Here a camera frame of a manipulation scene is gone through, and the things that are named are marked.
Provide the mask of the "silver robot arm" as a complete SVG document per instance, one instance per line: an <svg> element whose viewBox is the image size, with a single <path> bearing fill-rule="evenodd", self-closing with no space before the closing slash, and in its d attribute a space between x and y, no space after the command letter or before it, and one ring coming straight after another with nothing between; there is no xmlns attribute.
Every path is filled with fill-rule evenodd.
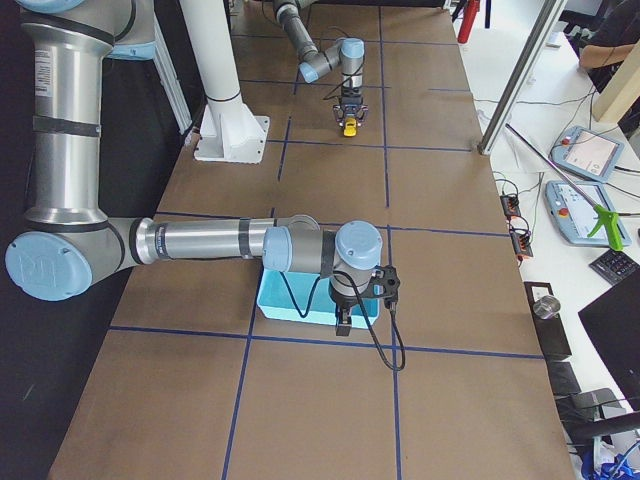
<svg viewBox="0 0 640 480"><path fill-rule="evenodd" d="M274 18L296 50L298 70L306 83L340 71L342 80L335 87L340 92L333 115L343 135L355 137L368 114L362 94L365 43L360 38L342 36L326 50L317 47L300 16L312 4L313 1L274 1Z"/></svg>
<svg viewBox="0 0 640 480"><path fill-rule="evenodd" d="M158 223L109 218L99 208L102 66L107 57L153 59L154 1L15 1L21 27L32 38L35 60L35 200L25 212L31 230L7 247L11 280L28 295L61 301L129 267L161 260L261 258L280 272L296 314L306 319L318 283L328 280L337 336L348 336L360 309L385 298L395 319L391 266L382 267L382 238L365 221L337 232L308 215ZM300 11L316 1L272 1L276 25L296 50L307 83L340 68L340 127L362 124L364 43L338 38L326 51L308 34ZM257 164L264 154L269 117L255 116L239 86L223 1L179 1L204 86L199 161ZM316 275L304 312L291 286L295 273Z"/></svg>

